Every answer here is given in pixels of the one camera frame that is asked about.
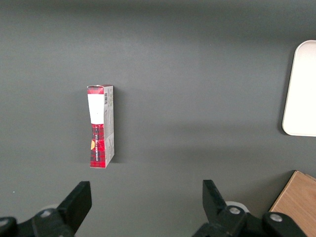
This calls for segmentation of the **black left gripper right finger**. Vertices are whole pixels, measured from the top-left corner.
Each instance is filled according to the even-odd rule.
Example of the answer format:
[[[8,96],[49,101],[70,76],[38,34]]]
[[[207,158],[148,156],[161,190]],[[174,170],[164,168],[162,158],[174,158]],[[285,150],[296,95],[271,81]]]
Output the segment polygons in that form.
[[[266,212],[257,218],[241,207],[228,205],[212,180],[203,180],[202,204],[208,222],[195,237],[305,237],[306,234],[286,214]]]

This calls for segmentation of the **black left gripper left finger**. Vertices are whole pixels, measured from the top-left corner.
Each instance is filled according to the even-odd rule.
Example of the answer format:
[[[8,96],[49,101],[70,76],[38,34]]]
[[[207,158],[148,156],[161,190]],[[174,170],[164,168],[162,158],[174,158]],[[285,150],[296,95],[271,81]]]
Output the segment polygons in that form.
[[[0,218],[2,237],[74,237],[92,207],[89,181],[81,181],[56,208],[45,208],[18,223],[12,216]]]

